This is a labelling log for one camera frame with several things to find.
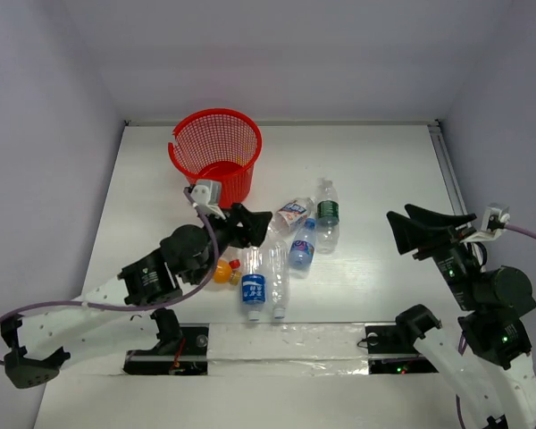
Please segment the light blue label bottle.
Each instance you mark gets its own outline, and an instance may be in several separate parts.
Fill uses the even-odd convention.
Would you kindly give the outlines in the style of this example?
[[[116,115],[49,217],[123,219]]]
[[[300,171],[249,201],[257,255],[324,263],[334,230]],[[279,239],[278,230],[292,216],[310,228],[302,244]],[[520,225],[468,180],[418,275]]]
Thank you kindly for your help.
[[[314,218],[307,218],[292,240],[289,265],[294,270],[308,271],[314,259],[316,235]]]

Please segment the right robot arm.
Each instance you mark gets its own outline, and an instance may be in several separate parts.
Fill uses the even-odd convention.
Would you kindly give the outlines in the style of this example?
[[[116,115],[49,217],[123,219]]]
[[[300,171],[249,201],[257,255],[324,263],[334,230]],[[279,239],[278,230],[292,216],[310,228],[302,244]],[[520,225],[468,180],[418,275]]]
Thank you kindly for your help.
[[[475,214],[440,214],[407,204],[387,214],[398,253],[431,259],[455,301],[469,361],[447,339],[441,321],[424,305],[395,318],[395,343],[415,349],[443,376],[479,428],[536,428],[536,375],[532,344],[522,318],[536,308],[532,284],[521,270],[502,265],[485,271],[469,245],[512,230],[507,207],[487,207],[482,227]]]

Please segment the dark blue label bottle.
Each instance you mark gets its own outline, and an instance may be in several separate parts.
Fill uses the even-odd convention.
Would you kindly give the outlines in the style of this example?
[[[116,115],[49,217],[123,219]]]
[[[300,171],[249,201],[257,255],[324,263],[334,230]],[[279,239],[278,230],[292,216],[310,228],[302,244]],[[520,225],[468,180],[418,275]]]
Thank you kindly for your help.
[[[243,250],[241,258],[240,303],[247,320],[260,321],[266,302],[266,279],[262,250],[257,247]]]

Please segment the green label clear bottle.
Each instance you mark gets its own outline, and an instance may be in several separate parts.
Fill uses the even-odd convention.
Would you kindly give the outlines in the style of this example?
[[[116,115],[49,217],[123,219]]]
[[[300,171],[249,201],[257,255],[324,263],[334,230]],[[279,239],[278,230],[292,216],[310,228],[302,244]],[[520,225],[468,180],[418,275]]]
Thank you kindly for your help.
[[[320,179],[316,191],[316,235],[320,251],[333,253],[339,242],[339,196],[328,179]]]

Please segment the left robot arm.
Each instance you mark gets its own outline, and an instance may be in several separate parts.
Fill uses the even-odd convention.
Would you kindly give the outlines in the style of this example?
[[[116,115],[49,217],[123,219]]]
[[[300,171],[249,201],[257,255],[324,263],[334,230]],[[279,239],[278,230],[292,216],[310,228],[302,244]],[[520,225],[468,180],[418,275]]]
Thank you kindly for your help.
[[[120,351],[173,355],[185,338],[173,306],[201,291],[229,247],[264,242],[269,211],[233,204],[217,214],[195,205],[202,225],[185,224],[107,283],[69,301],[26,306],[0,322],[9,351],[4,372],[17,389],[52,381],[63,370]]]

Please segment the clear unlabelled bottle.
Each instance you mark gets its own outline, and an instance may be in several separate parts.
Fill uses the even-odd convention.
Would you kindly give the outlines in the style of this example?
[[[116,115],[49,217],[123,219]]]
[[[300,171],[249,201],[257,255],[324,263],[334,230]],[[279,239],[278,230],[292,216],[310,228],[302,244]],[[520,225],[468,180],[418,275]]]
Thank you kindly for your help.
[[[285,318],[289,304],[288,247],[283,240],[276,240],[267,249],[267,282],[270,284],[272,317],[276,321]]]

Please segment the white orange label bottle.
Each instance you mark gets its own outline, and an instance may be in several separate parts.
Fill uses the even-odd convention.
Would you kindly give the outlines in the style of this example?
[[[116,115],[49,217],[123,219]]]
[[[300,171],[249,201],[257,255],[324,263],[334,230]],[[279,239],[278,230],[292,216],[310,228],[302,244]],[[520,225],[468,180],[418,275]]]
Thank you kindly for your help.
[[[288,236],[299,228],[314,211],[312,198],[293,198],[272,216],[268,231]]]

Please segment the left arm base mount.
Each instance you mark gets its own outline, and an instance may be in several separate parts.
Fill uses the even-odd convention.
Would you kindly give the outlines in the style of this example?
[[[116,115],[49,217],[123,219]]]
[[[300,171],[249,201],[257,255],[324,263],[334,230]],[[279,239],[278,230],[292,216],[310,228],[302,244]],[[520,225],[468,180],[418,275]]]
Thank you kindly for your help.
[[[198,376],[208,374],[208,324],[181,326],[183,339],[174,351],[158,354],[155,350],[130,350],[123,372],[128,375]]]

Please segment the orange juice bottle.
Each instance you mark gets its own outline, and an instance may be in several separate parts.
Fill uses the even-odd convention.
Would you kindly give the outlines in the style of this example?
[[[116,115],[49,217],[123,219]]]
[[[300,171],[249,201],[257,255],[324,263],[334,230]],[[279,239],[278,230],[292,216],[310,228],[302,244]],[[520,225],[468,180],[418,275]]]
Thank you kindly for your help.
[[[218,284],[228,283],[236,286],[241,280],[242,273],[238,269],[233,270],[229,265],[230,260],[219,259],[214,272],[214,282]]]

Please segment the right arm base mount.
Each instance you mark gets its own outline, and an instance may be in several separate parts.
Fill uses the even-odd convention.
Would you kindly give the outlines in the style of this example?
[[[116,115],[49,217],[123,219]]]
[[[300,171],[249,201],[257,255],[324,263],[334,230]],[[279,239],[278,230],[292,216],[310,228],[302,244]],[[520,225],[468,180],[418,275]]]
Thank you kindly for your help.
[[[435,374],[438,370],[395,324],[366,324],[357,347],[366,352],[369,374]]]

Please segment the red label clear bottle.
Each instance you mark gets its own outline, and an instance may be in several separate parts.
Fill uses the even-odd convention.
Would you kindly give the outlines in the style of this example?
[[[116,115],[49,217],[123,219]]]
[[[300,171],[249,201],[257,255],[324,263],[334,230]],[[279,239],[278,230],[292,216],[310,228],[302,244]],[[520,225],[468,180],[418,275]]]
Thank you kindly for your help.
[[[236,270],[240,268],[240,261],[238,259],[233,259],[229,262],[229,265],[233,270]]]

